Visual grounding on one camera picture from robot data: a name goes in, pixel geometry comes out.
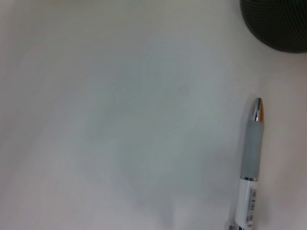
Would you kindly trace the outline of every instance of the silver pen tip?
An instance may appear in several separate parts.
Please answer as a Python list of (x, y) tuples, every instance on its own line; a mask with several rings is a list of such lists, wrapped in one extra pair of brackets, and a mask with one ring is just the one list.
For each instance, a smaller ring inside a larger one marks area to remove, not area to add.
[(263, 104), (261, 98), (255, 100), (249, 119), (252, 121), (263, 122)]

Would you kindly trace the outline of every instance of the pen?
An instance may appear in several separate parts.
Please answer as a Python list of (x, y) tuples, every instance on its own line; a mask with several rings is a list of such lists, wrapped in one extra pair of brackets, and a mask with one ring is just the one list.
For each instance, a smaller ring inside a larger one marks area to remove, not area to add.
[(263, 128), (262, 99), (257, 98), (252, 106), (247, 123), (236, 207), (235, 230), (252, 229)]

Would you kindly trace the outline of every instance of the black dome object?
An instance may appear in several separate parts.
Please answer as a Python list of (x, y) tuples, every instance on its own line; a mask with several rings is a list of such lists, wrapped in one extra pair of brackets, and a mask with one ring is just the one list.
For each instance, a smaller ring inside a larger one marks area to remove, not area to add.
[(268, 46), (307, 52), (307, 0), (240, 0), (250, 31)]

